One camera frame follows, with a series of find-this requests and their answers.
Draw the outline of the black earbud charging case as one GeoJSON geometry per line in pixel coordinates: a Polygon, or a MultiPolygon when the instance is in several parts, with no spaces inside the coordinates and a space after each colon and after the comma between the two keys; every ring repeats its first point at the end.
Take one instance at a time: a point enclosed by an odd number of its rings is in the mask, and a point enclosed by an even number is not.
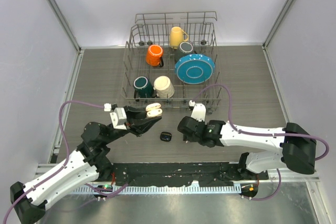
{"type": "Polygon", "coordinates": [[[172,134],[170,132],[161,132],[160,140],[164,142],[170,142],[172,139],[172,134]]]}

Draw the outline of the white earbud charging case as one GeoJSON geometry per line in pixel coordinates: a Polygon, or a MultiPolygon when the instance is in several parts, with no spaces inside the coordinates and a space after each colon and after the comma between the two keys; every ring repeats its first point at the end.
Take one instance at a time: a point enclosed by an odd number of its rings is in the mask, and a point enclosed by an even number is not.
{"type": "Polygon", "coordinates": [[[158,117],[161,116],[163,113],[160,103],[151,103],[147,105],[145,111],[147,118],[158,117]]]}

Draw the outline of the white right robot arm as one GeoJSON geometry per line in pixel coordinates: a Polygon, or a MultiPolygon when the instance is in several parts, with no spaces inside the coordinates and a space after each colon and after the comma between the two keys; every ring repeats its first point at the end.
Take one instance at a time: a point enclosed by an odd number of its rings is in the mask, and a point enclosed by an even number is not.
{"type": "Polygon", "coordinates": [[[241,154],[237,173],[242,179],[250,179],[269,169],[288,168],[305,175],[315,171],[316,141],[298,124],[287,123],[281,128],[255,128],[232,125],[229,122],[198,121],[184,117],[177,130],[183,140],[202,146],[242,146],[259,149],[259,153],[241,154]]]}

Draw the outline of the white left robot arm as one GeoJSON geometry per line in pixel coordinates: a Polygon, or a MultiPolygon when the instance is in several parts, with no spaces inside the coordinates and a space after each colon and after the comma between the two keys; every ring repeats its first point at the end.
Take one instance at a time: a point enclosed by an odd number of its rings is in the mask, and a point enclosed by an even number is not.
{"type": "Polygon", "coordinates": [[[103,109],[110,114],[110,124],[89,122],[81,135],[82,143],[62,162],[30,182],[11,185],[10,201],[21,223],[38,222],[54,203],[81,185],[107,181],[113,170],[106,157],[108,144],[128,133],[141,136],[162,118],[159,103],[145,108],[106,103],[103,109]]]}

